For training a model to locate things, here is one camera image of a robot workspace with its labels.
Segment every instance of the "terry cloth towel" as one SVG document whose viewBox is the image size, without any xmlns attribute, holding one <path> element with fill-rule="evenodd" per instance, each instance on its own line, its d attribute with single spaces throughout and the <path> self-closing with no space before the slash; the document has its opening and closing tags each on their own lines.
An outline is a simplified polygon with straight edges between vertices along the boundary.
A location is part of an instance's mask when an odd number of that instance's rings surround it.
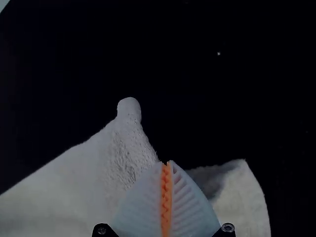
<svg viewBox="0 0 316 237">
<path fill-rule="evenodd" d="M 2 194 L 0 237 L 89 237 L 109 223 L 126 190 L 158 161 L 140 122 L 137 100 L 121 100 L 100 132 Z M 264 195 L 244 160 L 188 173 L 237 237 L 271 236 Z"/>
</svg>

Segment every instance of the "ridged silicone surface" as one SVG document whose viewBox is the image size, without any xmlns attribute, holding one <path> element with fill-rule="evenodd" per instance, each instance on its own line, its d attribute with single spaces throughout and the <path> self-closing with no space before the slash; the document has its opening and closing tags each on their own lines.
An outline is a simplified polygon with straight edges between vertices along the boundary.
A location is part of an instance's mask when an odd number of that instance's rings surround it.
<svg viewBox="0 0 316 237">
<path fill-rule="evenodd" d="M 171 215 L 162 208 L 170 206 L 167 187 L 171 188 Z M 110 226 L 119 237 L 211 237 L 220 229 L 201 189 L 173 161 L 167 166 L 159 162 L 144 172 Z"/>
<path fill-rule="evenodd" d="M 145 171 L 127 192 L 110 224 L 119 237 L 161 237 L 161 171 L 159 162 Z"/>
<path fill-rule="evenodd" d="M 204 193 L 175 162 L 172 170 L 170 237 L 211 237 L 220 224 Z"/>
</svg>

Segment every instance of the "towel fold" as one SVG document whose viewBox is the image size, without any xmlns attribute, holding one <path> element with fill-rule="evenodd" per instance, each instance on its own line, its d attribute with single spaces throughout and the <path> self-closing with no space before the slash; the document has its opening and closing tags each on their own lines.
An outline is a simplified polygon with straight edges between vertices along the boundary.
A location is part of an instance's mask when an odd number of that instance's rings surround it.
<svg viewBox="0 0 316 237">
<path fill-rule="evenodd" d="M 126 190 L 158 161 L 134 98 L 118 103 L 117 117 L 0 196 L 0 237 L 91 236 L 112 219 Z M 188 173 L 221 222 L 240 237 L 269 237 L 262 190 L 244 160 Z"/>
</svg>

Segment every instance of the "dark fabric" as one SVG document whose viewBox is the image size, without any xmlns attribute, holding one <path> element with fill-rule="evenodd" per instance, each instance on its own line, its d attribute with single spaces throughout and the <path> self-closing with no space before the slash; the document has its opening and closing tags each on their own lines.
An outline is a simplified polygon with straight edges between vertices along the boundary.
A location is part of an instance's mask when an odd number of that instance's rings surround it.
<svg viewBox="0 0 316 237">
<path fill-rule="evenodd" d="M 309 233 L 312 9 L 12 0 L 0 15 L 0 192 L 87 140 L 132 96 L 161 160 L 189 169 L 244 158 L 273 236 Z"/>
</svg>

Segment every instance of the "screw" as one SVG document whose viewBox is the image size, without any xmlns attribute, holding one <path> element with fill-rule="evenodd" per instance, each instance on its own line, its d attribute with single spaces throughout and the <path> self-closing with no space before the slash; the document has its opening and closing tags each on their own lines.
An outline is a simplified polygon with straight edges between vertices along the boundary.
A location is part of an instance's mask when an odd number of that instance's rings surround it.
<svg viewBox="0 0 316 237">
<path fill-rule="evenodd" d="M 231 233 L 231 232 L 234 232 L 235 226 L 231 223 L 225 223 L 222 225 L 221 229 L 223 232 L 230 232 Z"/>
<path fill-rule="evenodd" d="M 98 233 L 100 234 L 100 235 L 104 235 L 105 233 L 106 233 L 106 229 L 105 228 L 103 228 L 103 227 L 100 227 L 99 229 L 98 229 Z"/>
</svg>

